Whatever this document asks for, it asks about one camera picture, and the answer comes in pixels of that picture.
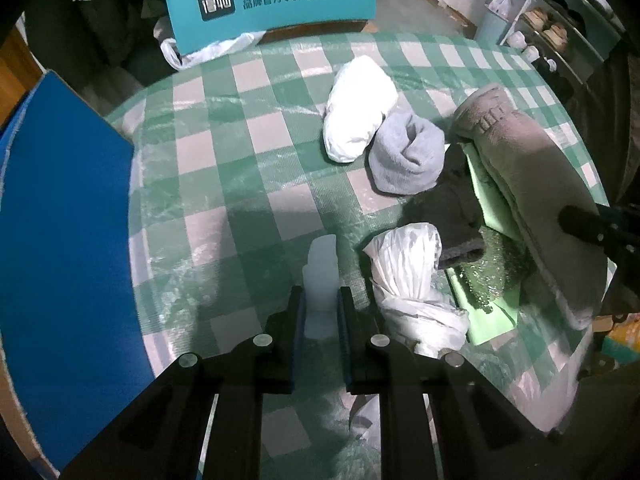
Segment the blue cardboard box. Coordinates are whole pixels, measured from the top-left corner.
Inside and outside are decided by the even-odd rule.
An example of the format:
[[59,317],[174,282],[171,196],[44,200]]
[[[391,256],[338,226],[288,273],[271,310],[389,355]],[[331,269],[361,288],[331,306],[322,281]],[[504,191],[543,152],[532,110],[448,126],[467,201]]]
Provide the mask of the blue cardboard box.
[[64,468],[153,380],[129,262],[134,149],[55,73],[1,133],[1,344]]

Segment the green scouring pad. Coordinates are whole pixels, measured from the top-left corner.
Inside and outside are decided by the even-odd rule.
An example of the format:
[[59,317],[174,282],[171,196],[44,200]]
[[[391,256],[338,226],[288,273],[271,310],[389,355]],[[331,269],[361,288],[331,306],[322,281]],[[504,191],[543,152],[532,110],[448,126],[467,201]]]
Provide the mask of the green scouring pad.
[[487,226],[480,228],[485,251],[478,260],[462,263],[456,271],[469,303],[490,313],[498,299],[521,284],[530,270],[525,247]]

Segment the white shoe rack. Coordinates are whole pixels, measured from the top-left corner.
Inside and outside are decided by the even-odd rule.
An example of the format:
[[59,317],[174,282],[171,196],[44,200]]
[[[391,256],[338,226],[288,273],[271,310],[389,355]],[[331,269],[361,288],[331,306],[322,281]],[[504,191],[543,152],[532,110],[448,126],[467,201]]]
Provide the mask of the white shoe rack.
[[520,51],[556,94],[568,98],[624,33],[606,0],[524,0],[500,44]]

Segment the dark grey sock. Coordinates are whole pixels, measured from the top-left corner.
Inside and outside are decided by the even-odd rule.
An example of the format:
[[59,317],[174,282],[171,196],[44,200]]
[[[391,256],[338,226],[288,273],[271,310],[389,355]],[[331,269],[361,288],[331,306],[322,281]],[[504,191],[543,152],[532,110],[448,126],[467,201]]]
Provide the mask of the dark grey sock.
[[480,228],[484,217],[476,198],[468,160],[459,144],[451,144],[444,168],[434,188],[406,203],[407,223],[428,222],[439,232],[442,252],[439,269],[449,269],[480,260],[485,242]]

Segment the white rolled sock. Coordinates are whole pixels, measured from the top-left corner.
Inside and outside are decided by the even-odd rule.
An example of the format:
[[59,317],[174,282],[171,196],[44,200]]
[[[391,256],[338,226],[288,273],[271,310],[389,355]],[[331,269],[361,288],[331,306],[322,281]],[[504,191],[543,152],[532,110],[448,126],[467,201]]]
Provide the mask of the white rolled sock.
[[395,84],[370,56],[344,64],[334,78],[323,119],[329,159],[350,164],[362,155],[398,98]]

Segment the light green cloth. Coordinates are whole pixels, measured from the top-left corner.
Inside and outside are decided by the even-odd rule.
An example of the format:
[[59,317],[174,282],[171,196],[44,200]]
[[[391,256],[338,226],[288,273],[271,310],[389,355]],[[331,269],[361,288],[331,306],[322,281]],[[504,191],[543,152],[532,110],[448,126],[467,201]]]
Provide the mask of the light green cloth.
[[457,304],[469,318],[468,338],[478,346],[518,325],[521,286],[533,263],[511,209],[471,143],[462,151],[468,161],[474,194],[480,203],[480,260],[446,271]]

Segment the white knotted plastic bag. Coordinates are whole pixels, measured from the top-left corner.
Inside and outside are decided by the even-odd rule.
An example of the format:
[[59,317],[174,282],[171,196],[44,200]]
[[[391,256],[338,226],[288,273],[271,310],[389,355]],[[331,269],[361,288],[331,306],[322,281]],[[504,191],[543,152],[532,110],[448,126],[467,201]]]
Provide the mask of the white knotted plastic bag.
[[432,359],[463,347],[468,314],[434,285],[442,254],[436,226],[419,222],[385,231],[363,252],[371,260],[375,302],[394,339]]

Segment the grey rolled sock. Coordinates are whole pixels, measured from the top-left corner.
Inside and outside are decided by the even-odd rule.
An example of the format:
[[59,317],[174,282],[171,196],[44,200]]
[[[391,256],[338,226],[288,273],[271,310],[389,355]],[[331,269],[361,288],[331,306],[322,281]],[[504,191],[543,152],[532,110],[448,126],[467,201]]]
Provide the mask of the grey rolled sock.
[[390,113],[376,133],[368,162],[382,193],[410,196],[437,183],[445,161],[445,133],[412,110]]

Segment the dark hanging jacket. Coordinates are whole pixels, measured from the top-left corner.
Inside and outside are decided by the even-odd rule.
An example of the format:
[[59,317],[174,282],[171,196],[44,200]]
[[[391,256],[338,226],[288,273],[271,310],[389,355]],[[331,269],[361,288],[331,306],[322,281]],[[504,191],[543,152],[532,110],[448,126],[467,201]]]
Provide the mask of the dark hanging jacket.
[[172,74],[143,0],[29,0],[30,50],[48,70],[79,91],[112,68],[149,87]]

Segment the beige grey towel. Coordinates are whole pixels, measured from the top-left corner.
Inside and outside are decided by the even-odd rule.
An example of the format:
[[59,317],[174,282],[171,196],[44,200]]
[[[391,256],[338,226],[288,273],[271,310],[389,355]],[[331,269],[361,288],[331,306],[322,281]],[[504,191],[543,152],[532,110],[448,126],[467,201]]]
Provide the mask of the beige grey towel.
[[544,129],[512,105],[500,84],[468,96],[454,112],[451,130],[474,143],[567,324],[587,328],[600,311],[608,258],[559,224],[567,206],[597,211],[585,182]]

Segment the green checkered tablecloth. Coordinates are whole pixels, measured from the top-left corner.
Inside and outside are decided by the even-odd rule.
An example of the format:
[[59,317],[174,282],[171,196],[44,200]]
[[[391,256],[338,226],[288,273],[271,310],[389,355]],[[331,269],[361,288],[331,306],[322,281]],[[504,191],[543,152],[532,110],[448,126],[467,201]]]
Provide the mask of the green checkered tablecloth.
[[[341,34],[267,44],[176,73],[107,115],[134,144],[129,249],[134,296],[155,375],[179,354],[227,353],[255,335],[302,282],[311,242],[337,238],[341,279],[369,304],[361,247],[396,226],[401,201],[378,194],[364,166],[330,162],[322,116],[337,70],[367,55],[399,103],[442,130],[464,99],[506,87],[586,182],[608,200],[577,129],[515,52],[463,38]],[[542,290],[514,330],[463,355],[539,429],[577,391],[589,332],[571,330]],[[292,396],[267,396],[261,479],[376,479],[380,456],[349,428],[336,341],[306,342]]]

